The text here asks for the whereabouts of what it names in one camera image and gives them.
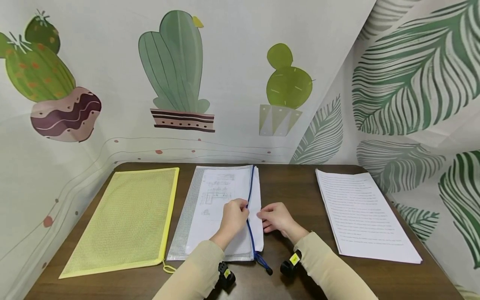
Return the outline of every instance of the gray pot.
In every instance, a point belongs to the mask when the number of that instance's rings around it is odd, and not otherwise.
[[[260,105],[260,132],[262,136],[286,136],[302,112],[269,104]]]

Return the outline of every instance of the beige sleeve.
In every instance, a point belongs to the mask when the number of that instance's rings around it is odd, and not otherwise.
[[[377,300],[372,290],[315,232],[294,247],[301,252],[300,263],[328,300]]]
[[[218,264],[225,254],[210,240],[204,240],[160,288],[154,300],[202,300],[218,281]]]

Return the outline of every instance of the wrist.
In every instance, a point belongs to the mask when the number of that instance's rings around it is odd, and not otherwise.
[[[234,236],[228,233],[227,230],[219,229],[210,240],[214,242],[223,252],[228,247]]]
[[[292,242],[292,244],[296,245],[303,237],[308,235],[308,231],[300,226],[297,222],[294,222],[291,226],[289,226],[286,234],[287,238]]]

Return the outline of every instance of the curtain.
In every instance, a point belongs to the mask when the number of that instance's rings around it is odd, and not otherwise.
[[[474,297],[478,5],[5,1],[0,298],[124,162],[359,164]]]

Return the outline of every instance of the black wrist strap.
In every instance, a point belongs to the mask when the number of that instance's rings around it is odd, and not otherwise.
[[[228,290],[235,283],[235,275],[229,270],[226,262],[218,264],[218,271],[220,272],[218,281],[223,290]]]
[[[297,269],[300,265],[300,260],[301,252],[300,250],[296,250],[289,259],[282,262],[282,265],[280,266],[280,272],[283,275],[292,278],[297,272]]]

